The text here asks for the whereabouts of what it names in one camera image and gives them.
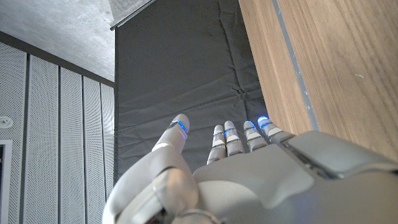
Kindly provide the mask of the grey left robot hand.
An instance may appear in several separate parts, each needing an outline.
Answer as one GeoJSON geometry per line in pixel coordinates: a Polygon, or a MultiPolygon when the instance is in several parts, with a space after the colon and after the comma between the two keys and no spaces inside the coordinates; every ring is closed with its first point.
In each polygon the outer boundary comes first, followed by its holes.
{"type": "Polygon", "coordinates": [[[205,166],[182,151],[176,116],[151,152],[116,182],[103,223],[396,223],[397,162],[352,142],[294,135],[269,118],[217,125],[205,166]]]}

